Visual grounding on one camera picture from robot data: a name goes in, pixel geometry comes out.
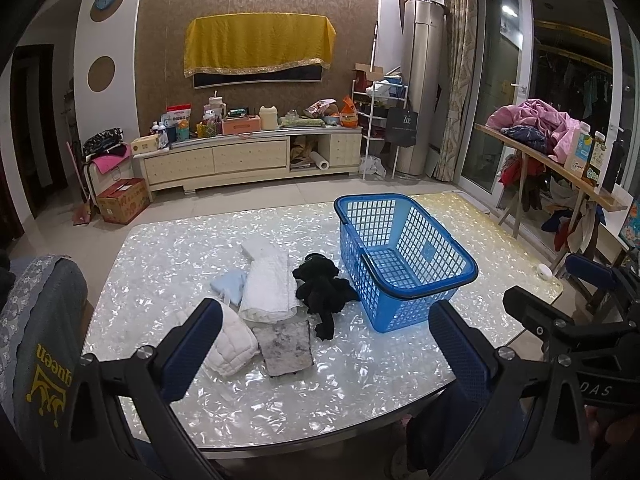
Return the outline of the cream tv cabinet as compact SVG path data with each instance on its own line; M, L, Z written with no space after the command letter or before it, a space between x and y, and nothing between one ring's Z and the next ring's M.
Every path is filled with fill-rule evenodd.
M283 128L179 142L137 155L134 163L150 192L180 188L190 194L218 186L356 174L361 141L358 129ZM314 166L311 152L322 155L330 168Z

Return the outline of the white detergent bottle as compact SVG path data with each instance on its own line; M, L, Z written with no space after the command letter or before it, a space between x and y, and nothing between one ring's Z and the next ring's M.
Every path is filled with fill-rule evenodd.
M590 130L590 125L586 122L579 123L564 164L564 168L576 178L581 178L586 171L593 141Z

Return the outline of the blue plastic laundry basket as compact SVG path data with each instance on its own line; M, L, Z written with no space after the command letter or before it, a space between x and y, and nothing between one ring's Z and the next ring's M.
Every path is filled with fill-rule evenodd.
M432 304L478 277L474 258L408 196L346 195L334 211L342 263L379 333L425 322Z

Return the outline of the white plastic jug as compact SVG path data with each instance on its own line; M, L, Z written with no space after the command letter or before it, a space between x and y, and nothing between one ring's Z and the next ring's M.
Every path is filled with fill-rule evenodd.
M259 109L260 128L262 130L277 130L279 128L278 110L275 106L262 106Z

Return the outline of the grey fuzzy cloth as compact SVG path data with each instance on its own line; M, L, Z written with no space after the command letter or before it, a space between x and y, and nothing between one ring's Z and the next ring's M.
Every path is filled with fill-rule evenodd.
M255 326L253 333L270 377L296 374L314 365L306 318L262 324Z

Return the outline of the white metal shelf rack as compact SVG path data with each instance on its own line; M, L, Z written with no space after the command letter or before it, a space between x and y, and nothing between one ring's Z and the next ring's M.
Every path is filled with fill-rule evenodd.
M392 155L392 177L395 177L401 147L385 141L386 117L390 108L409 108L408 84L396 76L372 81L367 87L354 80L350 96L358 110L362 136L361 177L363 180L369 176L385 177L382 156L386 146Z

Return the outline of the small white round lid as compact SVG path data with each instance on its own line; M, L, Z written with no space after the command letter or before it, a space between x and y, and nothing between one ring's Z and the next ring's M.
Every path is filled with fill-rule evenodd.
M536 267L537 274L545 281L550 281L553 278L553 273L548 266L543 263L539 263Z

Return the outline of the cardboard box on floor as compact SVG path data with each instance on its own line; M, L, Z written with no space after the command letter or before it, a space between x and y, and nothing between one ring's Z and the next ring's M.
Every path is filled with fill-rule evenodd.
M149 206L148 186L140 178L118 180L96 196L96 203L105 222L128 224Z

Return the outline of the dark green bottle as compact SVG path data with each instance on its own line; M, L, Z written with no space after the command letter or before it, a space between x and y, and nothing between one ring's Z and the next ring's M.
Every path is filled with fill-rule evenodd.
M602 171L604 155L606 152L605 135L596 131L592 140L592 149L587 162L586 170L582 176L585 181L589 182L592 186L598 184L600 174Z

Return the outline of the light blue cloth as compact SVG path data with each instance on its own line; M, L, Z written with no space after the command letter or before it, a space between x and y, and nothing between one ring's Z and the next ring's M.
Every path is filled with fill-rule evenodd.
M218 299L237 308L242 301L246 278L246 271L233 269L225 274L216 276L209 286Z

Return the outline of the pink cloth on stool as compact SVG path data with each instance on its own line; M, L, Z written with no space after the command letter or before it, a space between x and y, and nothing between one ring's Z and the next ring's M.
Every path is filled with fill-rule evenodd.
M96 156L92 163L100 174L108 174L122 162L130 159L131 150L128 144L115 146L111 151L100 156Z

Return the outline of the silver standing air conditioner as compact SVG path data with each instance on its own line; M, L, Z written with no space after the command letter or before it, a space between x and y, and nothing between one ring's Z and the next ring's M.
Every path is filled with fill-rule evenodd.
M416 143L401 148L397 169L409 176L425 172L437 105L442 42L446 32L445 8L432 0L405 3L402 81L408 87L407 105L416 114Z

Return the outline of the black plush toy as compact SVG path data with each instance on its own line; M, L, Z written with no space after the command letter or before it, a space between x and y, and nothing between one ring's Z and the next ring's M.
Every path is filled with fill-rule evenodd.
M314 330L321 340L334 337L333 315L340 313L349 302L360 300L350 281L338 274L340 270L334 262L321 254L306 255L293 271L293 278L299 282L295 297L307 307L309 314L318 315L320 323Z

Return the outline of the white towel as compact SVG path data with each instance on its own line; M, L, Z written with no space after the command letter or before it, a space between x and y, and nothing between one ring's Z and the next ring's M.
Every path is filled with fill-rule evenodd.
M288 253L259 235L244 240L242 249L250 259L250 268L240 317L250 323L276 324L296 315L296 281Z

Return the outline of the black paper bag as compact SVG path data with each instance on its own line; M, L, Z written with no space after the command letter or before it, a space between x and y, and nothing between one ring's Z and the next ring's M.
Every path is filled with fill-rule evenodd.
M390 108L386 117L385 141L401 148L411 148L416 144L418 117L408 108Z

